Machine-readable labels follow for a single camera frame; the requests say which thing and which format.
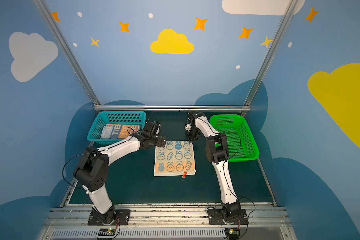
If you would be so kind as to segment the green plastic basket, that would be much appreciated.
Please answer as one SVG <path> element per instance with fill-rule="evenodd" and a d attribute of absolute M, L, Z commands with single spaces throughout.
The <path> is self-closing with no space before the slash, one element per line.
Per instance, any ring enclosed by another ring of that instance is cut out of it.
<path fill-rule="evenodd" d="M 247 121 L 240 115 L 214 115 L 210 124 L 227 136 L 229 162 L 247 162 L 257 160 L 260 151 Z"/>

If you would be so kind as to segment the teal plastic basket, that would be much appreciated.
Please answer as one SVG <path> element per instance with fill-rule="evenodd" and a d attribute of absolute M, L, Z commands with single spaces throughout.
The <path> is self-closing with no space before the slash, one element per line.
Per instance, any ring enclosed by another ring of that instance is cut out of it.
<path fill-rule="evenodd" d="M 111 145 L 136 133 L 145 126 L 145 112 L 101 112 L 95 118 L 87 140 Z"/>

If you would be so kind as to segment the teal pattern towel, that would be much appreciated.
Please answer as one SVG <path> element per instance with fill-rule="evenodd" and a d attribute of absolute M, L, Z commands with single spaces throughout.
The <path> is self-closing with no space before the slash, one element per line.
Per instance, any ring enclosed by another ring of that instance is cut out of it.
<path fill-rule="evenodd" d="M 194 146 L 189 141 L 167 141 L 155 148 L 155 177 L 191 176 L 196 174 Z"/>

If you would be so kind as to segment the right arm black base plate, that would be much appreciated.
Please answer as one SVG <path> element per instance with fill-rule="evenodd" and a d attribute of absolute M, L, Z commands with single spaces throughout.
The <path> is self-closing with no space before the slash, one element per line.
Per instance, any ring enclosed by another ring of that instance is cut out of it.
<path fill-rule="evenodd" d="M 207 208 L 209 225 L 246 225 L 249 223 L 245 210 L 238 215 L 228 215 L 222 209 Z"/>

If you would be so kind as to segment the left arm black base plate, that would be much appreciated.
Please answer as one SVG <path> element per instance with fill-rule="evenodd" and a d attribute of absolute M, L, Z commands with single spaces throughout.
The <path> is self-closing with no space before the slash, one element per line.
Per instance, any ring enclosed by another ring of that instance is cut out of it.
<path fill-rule="evenodd" d="M 126 226 L 129 223 L 130 214 L 130 210 L 114 210 L 113 208 L 101 214 L 92 208 L 88 226 L 115 226 L 116 224 Z"/>

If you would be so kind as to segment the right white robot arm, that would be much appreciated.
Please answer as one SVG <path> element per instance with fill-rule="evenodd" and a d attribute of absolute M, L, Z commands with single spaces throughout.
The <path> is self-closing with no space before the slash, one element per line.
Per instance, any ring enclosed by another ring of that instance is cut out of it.
<path fill-rule="evenodd" d="M 229 172 L 229 147 L 226 134 L 218 132 L 202 112 L 188 112 L 185 134 L 190 143 L 200 135 L 206 139 L 207 160 L 215 169 L 221 192 L 222 216 L 225 222 L 234 222 L 241 214 L 240 200 L 235 193 Z"/>

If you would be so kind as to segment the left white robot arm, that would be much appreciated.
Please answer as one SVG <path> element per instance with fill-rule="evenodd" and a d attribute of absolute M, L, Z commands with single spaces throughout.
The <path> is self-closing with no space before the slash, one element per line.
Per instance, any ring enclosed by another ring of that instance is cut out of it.
<path fill-rule="evenodd" d="M 160 135 L 160 122 L 146 122 L 145 127 L 126 139 L 103 148 L 88 147 L 81 155 L 73 176 L 89 195 L 93 204 L 93 218 L 109 225 L 116 220 L 114 204 L 109 198 L 106 182 L 109 166 L 124 156 L 150 147 L 164 147 L 167 138 Z"/>

